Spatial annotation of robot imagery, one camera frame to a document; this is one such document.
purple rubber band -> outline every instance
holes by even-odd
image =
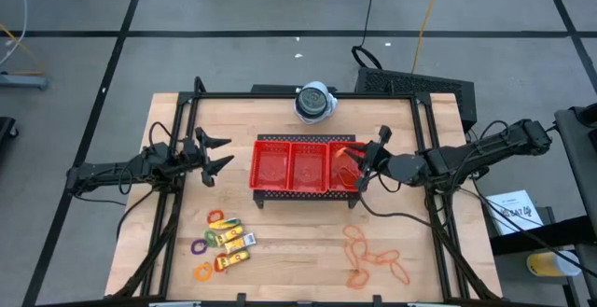
[[[202,245],[203,245],[203,249],[201,249],[201,250],[199,250],[199,251],[195,250],[195,246],[197,246],[197,244],[202,244]],[[204,254],[206,250],[207,250],[207,241],[205,241],[205,240],[204,240],[204,239],[202,239],[202,238],[200,238],[200,239],[198,239],[198,240],[195,240],[195,241],[193,242],[193,244],[191,244],[191,245],[190,245],[190,252],[191,252],[193,255],[201,255],[201,254]]]

red bin compartment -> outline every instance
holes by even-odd
[[[287,190],[289,160],[289,142],[255,141],[249,188]]]
[[[327,174],[327,144],[291,144],[288,190],[325,193]]]
[[[329,190],[357,192],[356,179],[362,175],[358,164],[348,154],[338,152],[349,145],[364,145],[360,142],[329,142]],[[350,149],[351,153],[364,157],[365,153]]]

rubber band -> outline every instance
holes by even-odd
[[[387,257],[386,255],[388,255],[388,254],[394,254],[395,257]],[[375,256],[375,260],[373,262],[376,265],[389,264],[394,261],[397,261],[399,258],[400,258],[400,253],[398,252],[398,250],[388,250],[388,251],[385,251],[385,252],[380,253],[379,255]]]
[[[359,260],[373,265],[389,265],[390,272],[394,278],[401,281],[404,285],[410,284],[409,274],[398,262],[400,258],[398,250],[387,250],[376,255],[368,251],[368,242],[365,234],[357,226],[346,226],[342,230],[342,233],[348,238],[347,241],[344,241],[344,253],[353,267],[348,274],[348,279],[346,279],[347,287],[362,289],[367,285],[369,272],[361,266]]]
[[[397,267],[404,274],[404,278],[402,276],[396,274],[395,267]],[[410,284],[409,274],[404,270],[402,265],[400,265],[400,263],[397,262],[397,260],[390,263],[390,271],[392,272],[392,275],[394,276],[394,278],[396,278],[399,281],[401,281],[402,283],[404,283],[404,285]]]
[[[369,281],[369,271],[365,269],[352,270],[346,279],[346,285],[352,289],[363,289]]]
[[[219,218],[213,219],[213,216],[216,214],[218,214]],[[207,224],[214,223],[220,219],[224,219],[224,212],[221,210],[212,210],[209,212],[209,214],[207,214]]]
[[[195,246],[197,246],[197,244],[201,244],[203,246],[203,248],[199,251],[195,249]],[[202,238],[193,241],[193,243],[190,245],[190,253],[192,253],[193,255],[201,255],[204,254],[205,251],[207,251],[207,241]]]
[[[342,233],[344,233],[344,236],[348,237],[349,239],[365,240],[363,231],[361,231],[357,226],[346,226],[342,230]]]
[[[207,273],[204,276],[201,276],[201,270],[206,270]],[[213,268],[212,268],[212,264],[206,262],[203,263],[202,265],[199,265],[198,267],[195,268],[195,279],[197,279],[197,281],[208,281],[209,278],[212,276],[213,273]]]
[[[211,230],[206,230],[205,233],[203,234],[203,237],[205,237],[205,242],[207,243],[207,246],[209,247],[217,247],[217,240],[216,237],[217,235],[215,234],[215,232],[211,231]]]
[[[353,171],[351,171],[350,169],[348,169],[348,167],[346,166],[342,166],[338,169],[338,178],[340,179],[340,181],[342,182],[342,184],[346,187],[354,187],[354,182],[346,182],[344,181],[344,178],[342,177],[342,169],[345,169],[346,172],[350,173],[352,176],[354,176],[354,182],[356,182],[356,179],[358,179],[358,175],[355,174]]]
[[[217,259],[218,258],[222,258],[222,257],[225,258],[226,254],[225,253],[221,253],[221,254],[215,256],[215,260],[214,260],[214,271],[216,271],[216,272],[223,272],[224,271],[224,269],[222,269],[220,267],[220,265],[217,263]]]
[[[342,153],[344,153],[346,148],[348,148],[348,147],[342,147],[339,150],[337,150],[336,153],[334,154],[334,157],[339,158],[342,155]]]

yellow object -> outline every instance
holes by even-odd
[[[247,235],[244,235],[243,238],[237,238],[233,241],[224,244],[224,246],[226,247],[226,253],[231,254],[238,250],[242,250],[247,246],[251,246],[255,243],[255,236],[253,235],[253,233],[249,233]]]
[[[13,35],[2,23],[0,23],[0,29],[2,29],[4,31],[4,33],[6,33],[8,35],[8,37],[10,37],[10,39],[13,42],[16,42],[17,45],[19,45],[19,47],[21,47],[21,49],[32,58],[32,60],[37,64],[37,66],[39,66],[39,69],[37,71],[22,71],[22,72],[15,72],[13,74],[15,74],[15,75],[44,75],[44,65],[40,61],[37,60],[37,57],[27,47],[25,47],[25,45],[23,45],[19,41],[19,39],[16,38],[15,35]]]
[[[222,246],[225,242],[231,241],[243,234],[243,226],[237,226],[215,237],[217,246]]]
[[[411,74],[414,74],[414,68],[417,66],[417,58],[419,57],[419,48],[423,43],[423,32],[425,30],[425,25],[429,20],[429,16],[431,15],[431,11],[433,10],[433,5],[435,4],[436,0],[431,0],[429,2],[429,7],[427,8],[427,13],[425,13],[425,19],[423,20],[423,25],[421,25],[421,30],[419,31],[419,41],[417,42],[417,50],[414,52],[414,61],[412,62],[412,70],[410,70]]]
[[[230,267],[234,264],[238,264],[247,259],[249,259],[249,252],[244,250],[244,251],[239,251],[239,252],[235,253],[234,255],[230,255],[228,257],[218,257],[216,259],[216,261],[217,261],[217,266],[223,270],[223,269],[226,269],[227,267]]]
[[[578,257],[569,251],[560,251],[564,256],[578,263]],[[526,259],[526,265],[536,276],[575,276],[580,274],[580,269],[566,259],[553,252],[532,254]]]
[[[226,230],[241,224],[238,218],[220,219],[209,224],[209,229]]]

white cord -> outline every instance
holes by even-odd
[[[15,42],[15,45],[12,47],[12,49],[7,53],[7,55],[4,57],[4,59],[2,59],[2,61],[0,61],[0,66],[8,60],[10,55],[12,55],[12,53],[15,51],[15,49],[19,46],[22,39],[25,37],[25,31],[27,30],[27,16],[29,15],[29,12],[27,9],[27,0],[23,0],[23,7],[24,7],[23,13],[24,13],[25,17],[24,17],[23,23],[22,23],[22,32],[21,32],[21,36],[19,37],[19,42]]]

